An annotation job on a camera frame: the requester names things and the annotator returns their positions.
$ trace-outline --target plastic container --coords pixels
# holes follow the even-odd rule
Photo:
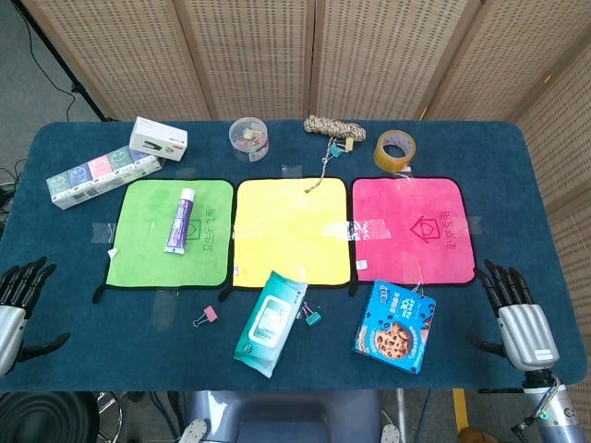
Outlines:
[[[267,127],[258,118],[236,120],[230,126],[228,136],[235,156],[242,162],[257,162],[269,151]]]

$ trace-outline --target table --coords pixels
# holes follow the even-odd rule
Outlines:
[[[373,147],[388,129],[416,140],[415,176],[455,180],[468,216],[479,266],[490,258],[518,268],[548,316],[566,383],[581,380],[585,349],[562,276],[536,178],[520,130],[503,122],[360,122],[368,138],[351,155],[333,161],[328,176],[350,186],[358,176],[384,176]],[[271,150],[260,162],[236,159],[228,141],[231,122],[176,122],[188,131],[180,163],[167,162],[152,178],[281,177],[282,165],[320,173],[327,138],[304,132],[301,121],[269,121]],[[45,284],[25,334],[27,344],[69,331],[59,351],[18,364],[0,390],[284,390],[518,387],[523,374],[507,360],[483,353],[467,332],[499,341],[500,333],[477,281],[429,287],[437,299],[423,367],[418,375],[353,353],[356,328],[369,286],[355,297],[346,288],[309,289],[323,320],[309,329],[294,324],[271,379],[233,360],[233,352],[257,291],[234,291],[224,303],[216,290],[155,292],[108,290],[90,300],[103,281],[106,243],[93,243],[94,223],[114,223],[125,187],[62,211],[49,198],[45,178],[127,144],[132,123],[57,123],[43,127],[30,148],[13,209],[0,243],[0,270],[46,255],[57,271]],[[192,320],[214,305],[219,320],[194,329]]]

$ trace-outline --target tape roll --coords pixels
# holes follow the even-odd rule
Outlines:
[[[404,156],[393,157],[388,154],[384,148],[389,145],[400,148],[404,152]],[[382,171],[399,173],[413,160],[415,152],[415,141],[404,131],[386,131],[378,138],[378,144],[373,151],[373,161]]]

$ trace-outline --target blue cookie box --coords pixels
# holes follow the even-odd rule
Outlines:
[[[435,300],[424,295],[386,281],[375,281],[353,350],[418,374],[435,305]],[[392,347],[393,338],[401,346],[398,350]]]

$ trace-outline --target green binder clip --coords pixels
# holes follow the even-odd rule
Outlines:
[[[329,151],[331,152],[332,157],[334,158],[337,158],[339,155],[341,155],[341,150],[339,150],[339,148],[336,146],[336,143],[331,143]]]
[[[318,312],[312,311],[308,307],[308,303],[304,302],[304,306],[302,306],[302,309],[304,309],[304,314],[306,314],[306,323],[308,324],[308,326],[312,327],[322,320],[322,316]]]

